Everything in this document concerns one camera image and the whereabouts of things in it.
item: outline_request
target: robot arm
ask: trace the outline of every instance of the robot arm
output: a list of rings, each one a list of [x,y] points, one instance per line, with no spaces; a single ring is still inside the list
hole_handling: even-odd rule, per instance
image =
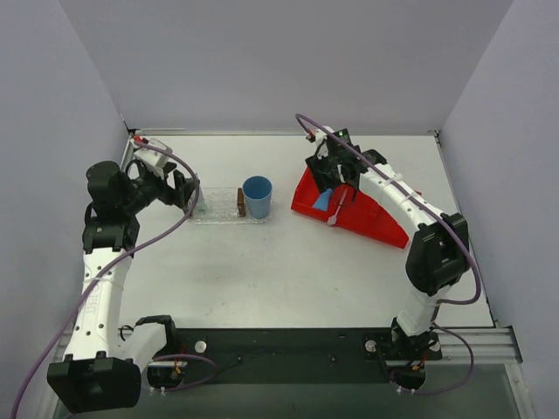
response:
[[[331,133],[334,132],[329,127],[325,128]],[[335,132],[335,135],[361,152],[359,146],[351,143],[347,129]],[[377,151],[368,150],[363,154],[385,174],[385,177],[369,169],[321,130],[309,133],[307,139],[317,143],[316,152],[306,159],[306,163],[321,193],[344,183],[348,184],[355,192],[363,192],[374,199],[411,238],[406,273],[413,286],[392,327],[395,340],[408,343],[413,341],[414,345],[424,345],[438,310],[438,301],[459,281],[461,275],[469,269],[469,265],[445,229],[427,211],[414,205],[410,198],[416,198],[433,214],[440,216],[452,227],[467,248],[466,220],[460,214],[448,216],[429,204],[403,182],[402,175],[396,173]]]
[[[167,149],[159,141],[146,142]],[[139,175],[128,177],[135,164]],[[92,202],[86,210],[83,232],[83,290],[101,269],[135,247],[140,225],[136,215],[159,199],[181,209],[196,188],[165,155],[137,148],[125,172],[113,161],[87,170]],[[174,188],[167,179],[173,172]],[[79,309],[62,362],[49,366],[47,380],[72,413],[133,407],[140,396],[141,371],[154,354],[176,348],[176,330],[170,316],[140,319],[134,334],[118,340],[118,320],[124,282],[132,256],[124,258],[99,278]]]

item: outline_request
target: gray wall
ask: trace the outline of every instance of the gray wall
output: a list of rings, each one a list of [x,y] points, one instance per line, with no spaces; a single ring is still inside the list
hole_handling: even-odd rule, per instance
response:
[[[511,0],[60,0],[130,127],[441,128]]]
[[[559,2],[516,0],[442,150],[493,311],[514,325],[538,417],[557,417]]]
[[[56,0],[0,2],[0,416],[79,296],[85,170],[126,130]],[[36,417],[45,367],[18,417]]]

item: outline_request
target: plastic cup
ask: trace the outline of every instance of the plastic cup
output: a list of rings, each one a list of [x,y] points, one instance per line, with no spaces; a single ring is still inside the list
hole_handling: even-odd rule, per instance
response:
[[[249,177],[243,183],[243,194],[246,206],[254,218],[259,220],[270,214],[272,183],[264,176]]]

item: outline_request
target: white tabletop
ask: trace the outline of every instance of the white tabletop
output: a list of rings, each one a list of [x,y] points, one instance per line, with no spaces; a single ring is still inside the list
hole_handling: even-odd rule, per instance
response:
[[[273,183],[275,212],[264,224],[184,224],[136,255],[121,324],[170,314],[179,327],[383,327],[411,287],[402,251],[294,213],[293,192],[314,145],[301,135],[158,137],[199,174],[203,188],[236,188],[251,175]],[[433,137],[356,136],[375,148],[433,205],[456,211]],[[139,242],[182,212],[153,203],[140,215]],[[471,271],[449,294],[474,293]],[[444,326],[492,326],[485,294],[471,306],[443,306]]]

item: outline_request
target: purple cable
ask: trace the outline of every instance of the purple cable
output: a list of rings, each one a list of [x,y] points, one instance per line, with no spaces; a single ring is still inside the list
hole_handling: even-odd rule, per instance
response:
[[[193,381],[193,382],[187,382],[185,384],[180,384],[180,385],[178,385],[174,388],[165,388],[165,393],[172,393],[172,392],[175,392],[175,391],[181,391],[181,390],[187,390],[189,388],[194,388],[196,386],[199,386],[200,384],[204,384],[205,382],[213,380],[217,376],[217,364],[214,361],[210,360],[209,358],[204,358],[203,356],[190,355],[190,354],[164,355],[164,356],[158,356],[157,358],[154,358],[154,361],[175,360],[177,358],[183,359],[183,360],[205,362],[206,364],[210,364],[213,367],[213,372],[211,374],[209,374],[207,377],[202,378],[200,380]],[[142,385],[146,388],[151,388],[151,386],[146,386],[143,383],[142,383]]]
[[[89,296],[89,294],[91,293],[93,288],[100,281],[100,278],[102,278],[110,269],[112,269],[116,264],[118,264],[119,262],[121,262],[125,258],[128,258],[129,256],[134,255],[137,251],[141,251],[141,250],[145,249],[146,247],[150,246],[151,244],[153,244],[155,242],[158,242],[162,238],[168,236],[170,233],[172,233],[173,231],[178,229],[192,215],[192,212],[194,211],[194,208],[196,207],[196,204],[198,202],[198,197],[200,196],[200,183],[197,180],[196,173],[194,173],[194,171],[190,168],[190,166],[188,164],[186,164],[186,162],[184,162],[182,159],[173,155],[172,153],[170,153],[167,150],[163,150],[163,149],[160,149],[160,148],[157,148],[157,147],[153,147],[153,146],[150,146],[149,144],[144,144],[143,142],[140,142],[140,141],[135,142],[135,145],[137,145],[139,147],[142,147],[142,148],[147,148],[147,149],[152,150],[152,151],[156,151],[158,153],[161,153],[162,155],[166,155],[170,159],[173,159],[174,161],[179,163],[181,166],[183,166],[189,172],[192,179],[194,179],[195,182],[196,182],[196,189],[195,189],[195,193],[194,193],[194,198],[192,200],[192,204],[184,212],[183,217],[179,221],[177,221],[174,225],[172,225],[168,230],[164,231],[159,236],[154,237],[154,238],[152,238],[151,240],[148,240],[145,243],[139,244],[136,247],[134,247],[133,249],[130,249],[129,251],[127,251],[125,253],[122,253],[119,257],[115,258],[112,262],[107,264],[107,266],[105,266],[103,269],[101,269],[99,271],[99,273],[97,274],[97,276],[94,279],[92,279],[91,284],[83,291],[83,293],[79,297],[76,304],[72,307],[72,310],[70,311],[70,313],[69,313],[66,321],[62,325],[62,327],[52,337],[51,341],[47,344],[46,348],[43,350],[41,355],[39,355],[39,357],[37,358],[35,363],[32,365],[31,370],[29,371],[29,373],[25,376],[24,382],[22,383],[21,387],[19,388],[19,390],[17,392],[17,395],[16,395],[16,399],[14,401],[14,404],[13,404],[12,408],[11,408],[10,419],[17,419],[17,410],[19,409],[19,405],[20,405],[22,399],[24,398],[25,390],[29,386],[29,383],[31,382],[31,379],[33,378],[35,373],[37,373],[38,369],[40,368],[41,364],[46,359],[48,354],[52,351],[54,346],[60,340],[60,338],[62,337],[62,334],[64,334],[64,331],[75,320],[76,316],[78,315],[79,308],[84,303],[84,301],[86,301],[87,297]]]
[[[333,133],[329,132],[325,127],[323,127],[321,124],[319,124],[318,122],[315,122],[314,120],[311,120],[310,118],[308,118],[305,115],[301,115],[300,113],[295,114],[295,119],[297,120],[297,122],[299,122],[299,125],[301,125],[303,127],[303,131],[305,131],[305,133],[308,133],[308,128],[307,126],[303,123],[303,121],[307,122],[308,124],[317,127],[318,129],[320,129],[323,133],[325,133],[328,138],[332,139],[333,141],[337,142],[338,144],[340,144],[341,146],[343,146],[344,148],[346,148],[351,154],[353,154],[355,157],[357,157],[360,161],[362,161],[363,163],[365,163],[367,166],[369,166],[372,170],[375,171],[375,173],[377,173],[378,175],[380,175],[384,180],[388,180],[389,177],[379,168],[376,168],[375,165],[373,163],[371,163],[367,157],[365,157],[364,155],[362,155],[361,153],[359,153],[357,150],[355,150],[354,148],[352,148],[351,146],[349,146],[348,144],[346,144],[344,141],[340,140],[338,137],[336,137]],[[445,223],[445,221],[438,216],[437,214],[435,214],[433,211],[431,211],[427,206],[423,205],[420,201],[418,201],[414,196],[411,196],[407,190],[405,190],[405,188],[400,185],[400,183],[398,183],[397,181],[392,182],[392,184],[406,197],[408,197],[410,199],[410,201],[416,205],[418,208],[420,208],[421,210],[423,210],[424,212],[426,212],[429,216],[431,216],[435,221],[437,221],[437,223],[441,224],[443,226],[443,228],[448,232],[448,234],[452,237],[452,240],[454,240],[456,242],[456,244],[458,245],[458,247],[460,248],[460,251],[464,254],[464,257],[466,258],[468,264],[472,267],[472,272],[473,272],[473,278],[475,280],[475,293],[473,295],[473,297],[471,297],[470,299],[465,299],[465,300],[454,300],[454,299],[439,299],[437,301],[437,303],[443,304],[454,304],[457,306],[467,306],[470,304],[475,303],[478,299],[480,299],[480,295],[481,295],[481,275],[480,275],[480,269],[478,267],[478,265],[476,264],[476,262],[473,260],[472,255],[470,255],[470,252],[468,251],[468,249],[466,248],[466,246],[462,243],[462,240],[460,240],[460,238],[457,236],[457,234],[454,232],[454,230],[447,224]],[[454,336],[455,338],[457,338],[458,340],[460,340],[462,343],[464,343],[464,345],[466,346],[468,352],[470,353],[470,368],[468,369],[468,373],[466,375],[466,377],[464,378],[464,380],[457,382],[456,384],[453,384],[451,386],[445,387],[445,388],[441,388],[438,390],[432,390],[432,391],[424,391],[424,392],[413,392],[414,395],[440,395],[442,393],[446,393],[448,391],[452,391],[456,388],[460,388],[462,386],[464,386],[469,380],[470,378],[472,378],[472,374],[473,374],[473,367],[475,365],[475,360],[473,358],[473,350],[472,347],[470,347],[470,345],[468,344],[468,342],[466,342],[466,340],[464,338],[462,338],[462,336],[458,335],[457,333],[446,329],[444,327],[438,326],[435,323],[435,319],[437,318],[438,315],[438,310],[439,307],[437,306],[437,308],[435,309],[434,313],[433,313],[433,317],[431,318],[431,322],[432,324],[435,326],[435,328],[448,333],[452,336]],[[390,374],[390,378],[393,378],[393,375],[395,373],[396,370],[392,370],[392,373]]]

